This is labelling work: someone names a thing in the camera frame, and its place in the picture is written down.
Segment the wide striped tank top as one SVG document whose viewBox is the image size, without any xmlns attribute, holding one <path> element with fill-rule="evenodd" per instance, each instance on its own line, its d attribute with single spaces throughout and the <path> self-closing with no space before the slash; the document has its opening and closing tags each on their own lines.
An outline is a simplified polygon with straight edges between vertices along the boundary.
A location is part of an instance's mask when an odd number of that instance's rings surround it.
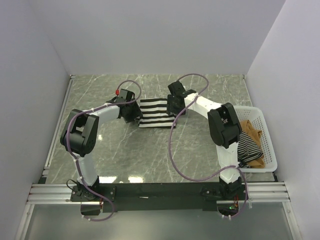
<svg viewBox="0 0 320 240">
<path fill-rule="evenodd" d="M 175 116 L 167 113 L 167 103 L 168 100 L 166 98 L 141 99 L 139 108 L 142 117 L 138 119 L 138 127 L 140 129 L 170 129 L 175 120 Z"/>
</svg>

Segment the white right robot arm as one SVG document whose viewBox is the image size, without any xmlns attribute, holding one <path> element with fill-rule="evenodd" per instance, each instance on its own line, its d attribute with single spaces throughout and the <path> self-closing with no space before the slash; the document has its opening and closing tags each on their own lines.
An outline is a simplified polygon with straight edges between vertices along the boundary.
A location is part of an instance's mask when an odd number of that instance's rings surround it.
<svg viewBox="0 0 320 240">
<path fill-rule="evenodd" d="M 170 94 L 167 96 L 167 113 L 176 115 L 168 138 L 168 154 L 172 166 L 184 179 L 203 182 L 219 176 L 218 198 L 230 200 L 237 195 L 242 186 L 241 172 L 238 163 L 238 145 L 242 128 L 234 106 L 231 103 L 217 103 L 200 96 L 195 90 L 186 90 L 180 81 L 168 85 Z M 209 134 L 216 145 L 220 170 L 202 179 L 190 178 L 179 171 L 174 163 L 171 152 L 173 128 L 178 118 L 192 110 L 208 120 Z"/>
</svg>

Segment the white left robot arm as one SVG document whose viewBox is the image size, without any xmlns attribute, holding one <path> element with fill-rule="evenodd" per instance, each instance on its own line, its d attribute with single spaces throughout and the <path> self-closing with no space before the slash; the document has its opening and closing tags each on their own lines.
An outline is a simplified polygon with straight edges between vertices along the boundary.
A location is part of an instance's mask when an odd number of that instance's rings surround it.
<svg viewBox="0 0 320 240">
<path fill-rule="evenodd" d="M 101 106 L 88 110 L 73 109 L 69 113 L 60 144 L 73 157 L 77 181 L 85 185 L 82 195 L 88 201 L 94 201 L 100 195 L 100 188 L 95 185 L 99 176 L 92 159 L 99 128 L 108 121 L 122 118 L 131 123 L 141 116 L 135 93 L 123 88 L 116 90 L 116 96 Z"/>
</svg>

